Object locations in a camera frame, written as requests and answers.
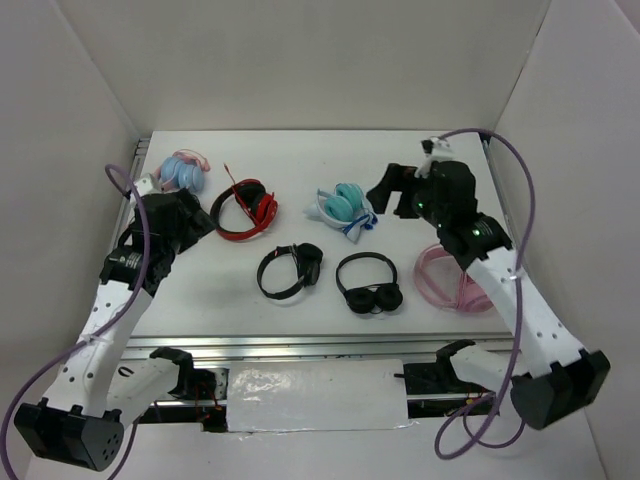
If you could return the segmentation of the black taped headphones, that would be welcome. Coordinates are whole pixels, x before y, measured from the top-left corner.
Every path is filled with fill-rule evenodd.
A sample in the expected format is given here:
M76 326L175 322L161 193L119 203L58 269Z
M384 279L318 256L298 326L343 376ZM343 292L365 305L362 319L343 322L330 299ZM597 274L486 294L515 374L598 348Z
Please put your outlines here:
M258 265L256 282L268 299L284 301L316 285L324 254L311 243L278 246Z

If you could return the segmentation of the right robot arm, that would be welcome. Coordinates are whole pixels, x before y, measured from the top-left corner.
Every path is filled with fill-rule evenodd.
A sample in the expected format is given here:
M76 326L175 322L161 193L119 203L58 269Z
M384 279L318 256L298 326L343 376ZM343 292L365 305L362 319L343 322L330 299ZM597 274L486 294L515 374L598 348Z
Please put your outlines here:
M499 222L478 209L476 179L459 161L435 161L427 173L391 163L367 199L376 213L400 195L395 215L431 224L441 246L484 291L514 335L525 371L510 375L510 399L524 423L542 430L590 405L610 369L563 325L518 269L517 252Z

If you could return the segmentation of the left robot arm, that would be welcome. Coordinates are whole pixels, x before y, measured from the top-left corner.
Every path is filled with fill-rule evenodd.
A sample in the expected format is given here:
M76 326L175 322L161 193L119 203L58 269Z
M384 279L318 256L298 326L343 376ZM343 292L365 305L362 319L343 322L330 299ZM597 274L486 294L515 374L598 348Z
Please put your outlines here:
M212 230L209 215L186 189L142 196L105 258L81 349L68 355L43 397L22 403L13 418L35 456L101 472L152 402L193 394L199 372L183 350L159 347L134 369L120 360L176 256Z

